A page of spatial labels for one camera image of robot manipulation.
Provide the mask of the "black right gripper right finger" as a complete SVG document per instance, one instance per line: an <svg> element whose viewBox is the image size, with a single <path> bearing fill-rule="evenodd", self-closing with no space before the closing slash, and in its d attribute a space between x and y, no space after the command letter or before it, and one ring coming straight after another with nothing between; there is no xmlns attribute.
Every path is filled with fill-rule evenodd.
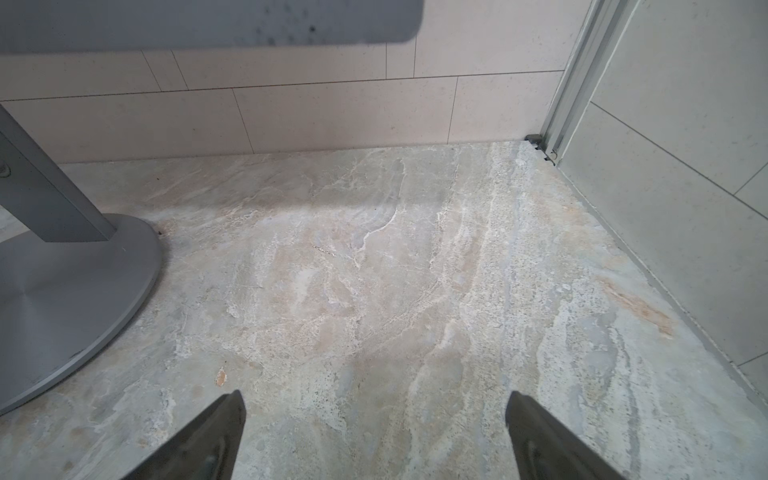
<svg viewBox="0 0 768 480"><path fill-rule="evenodd" d="M505 423L522 479L623 480L534 398L511 393Z"/></svg>

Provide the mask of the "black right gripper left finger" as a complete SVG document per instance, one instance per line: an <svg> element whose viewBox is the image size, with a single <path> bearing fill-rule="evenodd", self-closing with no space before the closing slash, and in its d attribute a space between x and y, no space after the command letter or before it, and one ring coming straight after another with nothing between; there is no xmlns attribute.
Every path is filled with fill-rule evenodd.
<svg viewBox="0 0 768 480"><path fill-rule="evenodd" d="M222 395L125 477L230 479L245 422L241 392Z"/></svg>

